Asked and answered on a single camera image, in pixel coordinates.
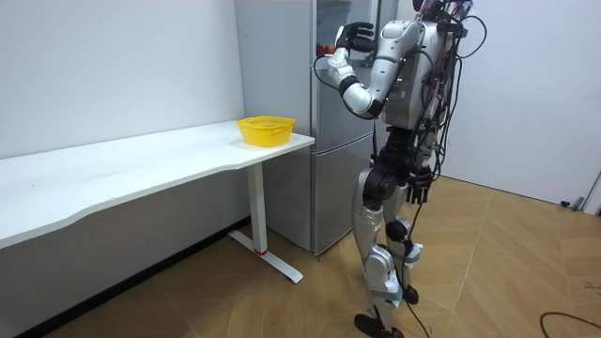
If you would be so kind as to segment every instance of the robot leg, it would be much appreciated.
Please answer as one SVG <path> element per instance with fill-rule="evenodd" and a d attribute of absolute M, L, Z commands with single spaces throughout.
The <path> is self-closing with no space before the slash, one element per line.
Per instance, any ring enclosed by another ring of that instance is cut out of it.
<path fill-rule="evenodd" d="M 409 269 L 420 259 L 422 245 L 412 243 L 408 239 L 411 224 L 408 220 L 399 216 L 407 194 L 407 185 L 404 187 L 395 187 L 393 196 L 384 201 L 384 221 L 386 222 L 386 242 L 388 249 L 393 256 L 396 271 L 400 273 L 397 277 L 403 286 L 403 300 L 413 305 L 419 302 L 419 294 L 410 285 Z"/>
<path fill-rule="evenodd" d="M 392 309 L 399 306 L 403 292 L 397 279 L 393 256 L 383 245 L 378 245 L 380 227 L 384 224 L 381 203 L 363 202 L 365 183 L 376 169 L 366 169 L 359 175 L 353 196 L 353 233 L 362 259 L 367 294 L 374 304 L 377 318 L 356 315 L 355 326 L 370 337 L 402 338 L 403 333 L 393 326 Z M 390 189 L 380 190 L 383 198 L 390 197 Z"/>

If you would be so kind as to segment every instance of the baseboard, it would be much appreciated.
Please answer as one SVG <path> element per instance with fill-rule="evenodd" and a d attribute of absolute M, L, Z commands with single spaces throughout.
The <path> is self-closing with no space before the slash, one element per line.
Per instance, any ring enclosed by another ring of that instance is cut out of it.
<path fill-rule="evenodd" d="M 36 325 L 35 327 L 17 335 L 15 338 L 30 338 L 30 337 L 42 337 L 63 325 L 69 323 L 71 320 L 79 317 L 87 313 L 88 311 L 102 305 L 104 302 L 113 299 L 114 297 L 122 294 L 123 292 L 131 289 L 132 287 L 140 284 L 141 282 L 150 279 L 152 276 L 159 274 L 160 272 L 173 267 L 175 264 L 181 262 L 182 260 L 190 257 L 193 254 L 198 253 L 199 251 L 205 249 L 210 244 L 216 242 L 217 240 L 224 238 L 227 234 L 233 230 L 240 230 L 244 225 L 251 223 L 251 217 L 248 216 L 225 229 L 205 238 L 201 241 L 194 243 L 188 248 L 180 251 L 179 253 L 175 253 L 161 262 L 144 269 L 130 278 L 126 279 L 123 282 L 115 284 L 106 290 L 100 292 L 99 294 L 90 297 L 87 300 L 82 301 L 81 303 L 69 308 L 62 313 L 53 316 L 52 318 Z"/>

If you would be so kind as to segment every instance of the humanoid robot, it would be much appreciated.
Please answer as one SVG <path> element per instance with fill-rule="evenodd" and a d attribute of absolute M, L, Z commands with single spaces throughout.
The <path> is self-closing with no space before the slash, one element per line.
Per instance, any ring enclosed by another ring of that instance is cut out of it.
<path fill-rule="evenodd" d="M 371 168 L 359 174 L 352 202 L 353 233 L 376 314 L 356 315 L 355 325 L 371 337 L 403 337 L 393 326 L 392 310 L 403 300 L 408 304 L 419 300 L 410 284 L 409 268 L 419 260 L 422 246 L 411 241 L 413 228 L 399 211 L 407 201 L 419 205 L 419 213 L 439 175 L 456 105 L 455 93 L 452 108 L 455 66 L 459 63 L 461 69 L 462 59 L 471 55 L 457 54 L 468 33 L 463 21 L 472 17 L 482 23 L 469 15 L 471 5 L 462 0 L 414 0 L 416 19 L 384 25 L 378 46 L 371 39 L 372 24 L 348 24 L 338 31 L 335 51 L 328 59 L 328 75 L 348 110 L 363 119 L 382 114 L 390 125 L 386 145 Z M 360 83 L 347 63 L 351 51 L 375 52 L 369 87 Z M 429 165 L 433 153 L 434 170 Z M 377 243 L 382 225 L 386 245 Z"/>

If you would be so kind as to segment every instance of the refrigerator handle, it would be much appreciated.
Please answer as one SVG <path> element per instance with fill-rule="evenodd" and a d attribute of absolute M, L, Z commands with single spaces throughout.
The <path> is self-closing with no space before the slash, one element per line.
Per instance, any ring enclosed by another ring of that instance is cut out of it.
<path fill-rule="evenodd" d="M 372 0 L 375 1 L 376 3 L 373 5 L 376 5 L 376 8 L 373 8 L 372 5 L 372 12 L 375 11 L 376 13 L 376 18 L 374 18 L 372 16 L 372 21 L 374 22 L 374 50 L 372 51 L 372 53 L 370 53 L 369 55 L 367 55 L 365 57 L 365 66 L 366 67 L 373 67 L 374 66 L 374 62 L 376 61 L 376 55 L 378 54 L 378 43 L 379 43 L 379 31 L 380 31 L 380 27 L 381 27 L 381 22 L 380 22 L 380 16 L 382 13 L 382 0 Z"/>

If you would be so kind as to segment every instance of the table leg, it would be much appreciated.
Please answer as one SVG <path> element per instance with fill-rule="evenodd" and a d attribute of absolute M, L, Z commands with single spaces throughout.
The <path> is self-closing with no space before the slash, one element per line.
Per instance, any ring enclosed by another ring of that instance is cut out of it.
<path fill-rule="evenodd" d="M 232 231 L 229 236 L 254 251 L 274 268 L 280 270 L 288 279 L 298 283 L 302 274 L 278 258 L 267 249 L 267 225 L 265 223 L 265 197 L 263 194 L 263 166 L 261 163 L 248 167 L 248 188 L 251 199 L 251 220 L 253 222 L 253 240 L 240 231 Z"/>

